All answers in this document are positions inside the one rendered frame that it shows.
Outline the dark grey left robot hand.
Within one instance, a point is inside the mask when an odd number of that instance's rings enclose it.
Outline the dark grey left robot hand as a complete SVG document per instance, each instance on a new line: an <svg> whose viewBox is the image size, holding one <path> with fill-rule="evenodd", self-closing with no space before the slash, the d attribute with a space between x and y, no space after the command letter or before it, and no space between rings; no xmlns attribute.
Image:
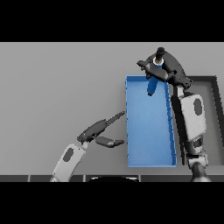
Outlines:
<svg viewBox="0 0 224 224"><path fill-rule="evenodd" d="M77 136L77 140L81 143L91 143L93 140L101 146L107 148L114 148L121 144L124 144L123 140L113 140L101 136L101 133L112 123L118 120L121 116L125 114L124 111L112 116L109 119L102 119L98 122L95 122L93 125L85 129L80 135Z"/></svg>

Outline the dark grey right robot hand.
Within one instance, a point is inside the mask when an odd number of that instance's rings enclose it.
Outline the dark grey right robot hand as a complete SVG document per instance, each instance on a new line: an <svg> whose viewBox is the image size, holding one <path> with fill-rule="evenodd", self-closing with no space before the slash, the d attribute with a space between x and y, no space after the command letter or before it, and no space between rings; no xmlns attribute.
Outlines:
<svg viewBox="0 0 224 224"><path fill-rule="evenodd" d="M164 49L157 50L147 60L139 60L137 64L145 71L147 79L154 77L183 89L188 89L192 85L193 81L186 76L183 67Z"/></svg>

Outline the blue bin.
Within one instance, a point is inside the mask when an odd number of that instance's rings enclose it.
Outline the blue bin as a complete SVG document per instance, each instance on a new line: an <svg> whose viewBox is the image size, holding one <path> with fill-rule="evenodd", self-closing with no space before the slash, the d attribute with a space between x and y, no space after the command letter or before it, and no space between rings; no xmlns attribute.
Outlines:
<svg viewBox="0 0 224 224"><path fill-rule="evenodd" d="M177 156L169 85L158 81L148 96L144 75L127 75L126 134L128 167L175 167Z"/></svg>

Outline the dark grey bin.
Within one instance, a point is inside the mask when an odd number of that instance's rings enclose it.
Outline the dark grey bin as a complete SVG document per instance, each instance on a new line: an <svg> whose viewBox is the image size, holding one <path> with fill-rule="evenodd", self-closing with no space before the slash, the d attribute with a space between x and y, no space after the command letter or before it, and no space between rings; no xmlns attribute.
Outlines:
<svg viewBox="0 0 224 224"><path fill-rule="evenodd" d="M200 95L203 99L206 133L203 142L209 165L224 165L224 114L217 78L192 76L193 84L186 92Z"/></svg>

